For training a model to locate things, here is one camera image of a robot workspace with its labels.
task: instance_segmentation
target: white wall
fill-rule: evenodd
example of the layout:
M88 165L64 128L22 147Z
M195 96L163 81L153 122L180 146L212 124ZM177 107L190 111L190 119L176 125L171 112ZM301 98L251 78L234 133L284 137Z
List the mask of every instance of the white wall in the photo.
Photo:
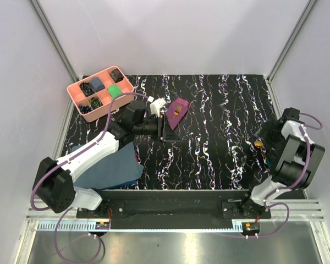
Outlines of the white wall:
M307 0L40 0L80 76L268 74Z
M0 0L0 264L13 263L40 160L71 81L27 0Z
M273 86L282 108L299 108L324 123L322 131L309 132L326 153L308 193L319 199L330 233L330 0L317 4Z

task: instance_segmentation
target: pink organizer tray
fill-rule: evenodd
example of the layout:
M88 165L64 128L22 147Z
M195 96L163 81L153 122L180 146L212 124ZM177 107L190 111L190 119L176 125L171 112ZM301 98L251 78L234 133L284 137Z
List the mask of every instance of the pink organizer tray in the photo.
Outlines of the pink organizer tray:
M115 83L114 80L111 78L110 74L113 70L119 69L117 66L112 66L110 68L107 68L105 70L102 70L96 74L93 74L87 78L84 78L78 82L75 82L74 84L71 84L70 86L67 87L67 92L70 94L70 97L72 101L74 102L78 112L80 113L81 116L86 119L87 122L92 122L99 117L105 116L109 112L109 107L110 103L112 100L112 97L108 93L108 87L112 84L116 84L122 92L133 92L134 87L130 83L130 81L126 78L126 76L123 74L123 72L120 70L120 72L123 75L123 80L119 81L118 83ZM83 94L80 84L83 83L84 81L90 81L94 77L98 77L104 84L105 89L93 93L91 96L85 97ZM78 105L82 104L83 106L90 106L89 100L92 99L93 97L98 97L100 101L103 103L103 106L87 113L87 114L82 114L78 108ZM112 104L111 111L116 110L117 108L120 108L121 106L124 106L128 104L129 102L134 100L134 95L125 95L117 98L114 103Z

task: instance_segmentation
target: purple cloth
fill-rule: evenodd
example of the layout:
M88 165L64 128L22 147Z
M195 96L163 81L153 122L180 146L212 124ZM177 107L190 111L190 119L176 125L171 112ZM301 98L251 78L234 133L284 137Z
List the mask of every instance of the purple cloth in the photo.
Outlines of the purple cloth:
M175 110L180 105L182 106L181 111L178 115L174 117ZM176 100L170 104L169 108L166 111L166 115L172 129L175 129L178 126L178 124L187 114L188 109L189 109L189 102L180 97L177 97Z

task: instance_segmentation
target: blue cloth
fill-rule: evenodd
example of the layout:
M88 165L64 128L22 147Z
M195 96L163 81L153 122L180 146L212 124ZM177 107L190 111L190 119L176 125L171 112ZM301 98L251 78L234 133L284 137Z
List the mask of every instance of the blue cloth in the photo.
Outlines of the blue cloth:
M92 85L92 89L94 92L99 92L105 89L104 84L98 77L94 77L93 79L91 79L90 84Z
M72 151L82 146L74 146ZM142 176L143 166L136 161L133 142L106 156L86 170L74 186L98 190L134 184Z
M120 188L120 187L127 186L127 185L133 185L133 184L136 184L136 183L137 183L137 181L133 180L133 181L129 181L127 183L119 184L119 185L112 186L112 187L109 187L109 188L100 189L99 191L104 191L104 190L109 190L109 189L116 189L116 188Z

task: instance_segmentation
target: metal floor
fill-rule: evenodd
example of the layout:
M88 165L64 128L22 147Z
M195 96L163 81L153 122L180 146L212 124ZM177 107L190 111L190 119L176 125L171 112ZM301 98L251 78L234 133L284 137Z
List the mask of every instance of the metal floor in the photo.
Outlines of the metal floor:
M262 233L277 228L270 222L261 225ZM59 247L66 247L82 234L59 232ZM66 263L56 254L53 239L53 232L37 232L28 263ZM108 233L102 239L104 250L93 263L322 263L306 222L289 222L277 235L257 240L205 233ZM97 248L97 241L84 237L66 247L62 254L72 261L83 262L93 257Z

